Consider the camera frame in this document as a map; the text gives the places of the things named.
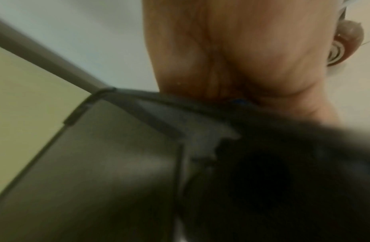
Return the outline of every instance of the white wall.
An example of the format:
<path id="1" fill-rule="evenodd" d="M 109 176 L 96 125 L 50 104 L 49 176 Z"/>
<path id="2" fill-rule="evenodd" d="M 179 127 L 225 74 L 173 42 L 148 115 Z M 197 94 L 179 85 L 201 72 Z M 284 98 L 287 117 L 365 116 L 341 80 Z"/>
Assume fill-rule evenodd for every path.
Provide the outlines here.
<path id="1" fill-rule="evenodd" d="M 157 90 L 140 0 L 0 0 L 0 20 L 111 86 Z"/>

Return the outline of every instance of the tile floor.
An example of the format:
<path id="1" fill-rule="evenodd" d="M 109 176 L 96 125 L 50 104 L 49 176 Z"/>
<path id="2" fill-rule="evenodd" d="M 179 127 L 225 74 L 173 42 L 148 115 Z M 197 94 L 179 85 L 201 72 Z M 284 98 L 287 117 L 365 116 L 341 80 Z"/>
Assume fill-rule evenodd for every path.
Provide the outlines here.
<path id="1" fill-rule="evenodd" d="M 327 92 L 344 126 L 370 131 L 370 0 L 351 5 L 346 18 L 362 23 L 365 40 L 351 58 L 329 69 Z"/>

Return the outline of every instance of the skin crease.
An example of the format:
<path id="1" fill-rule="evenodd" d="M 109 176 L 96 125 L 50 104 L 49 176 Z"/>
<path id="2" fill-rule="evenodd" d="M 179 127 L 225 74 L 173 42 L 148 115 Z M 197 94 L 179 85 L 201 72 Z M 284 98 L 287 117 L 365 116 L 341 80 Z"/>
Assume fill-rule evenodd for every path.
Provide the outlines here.
<path id="1" fill-rule="evenodd" d="M 160 91 L 336 125 L 324 81 L 340 2 L 143 0 Z"/>

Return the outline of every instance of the gray panel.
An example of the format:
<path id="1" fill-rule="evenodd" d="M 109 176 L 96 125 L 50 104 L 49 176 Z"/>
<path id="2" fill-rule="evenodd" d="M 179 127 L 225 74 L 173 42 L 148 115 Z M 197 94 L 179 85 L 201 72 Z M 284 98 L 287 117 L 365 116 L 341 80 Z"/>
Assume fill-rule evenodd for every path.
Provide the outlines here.
<path id="1" fill-rule="evenodd" d="M 169 241 L 179 146 L 97 102 L 0 201 L 0 242 Z"/>

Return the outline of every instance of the human palm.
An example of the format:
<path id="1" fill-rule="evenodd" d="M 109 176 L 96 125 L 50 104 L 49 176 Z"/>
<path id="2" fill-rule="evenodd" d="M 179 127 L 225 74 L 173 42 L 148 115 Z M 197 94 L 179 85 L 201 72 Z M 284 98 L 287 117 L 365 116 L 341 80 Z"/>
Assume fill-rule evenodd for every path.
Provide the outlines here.
<path id="1" fill-rule="evenodd" d="M 338 0 L 143 0 L 161 92 L 246 98 L 297 118 L 334 123 L 324 93 Z"/>

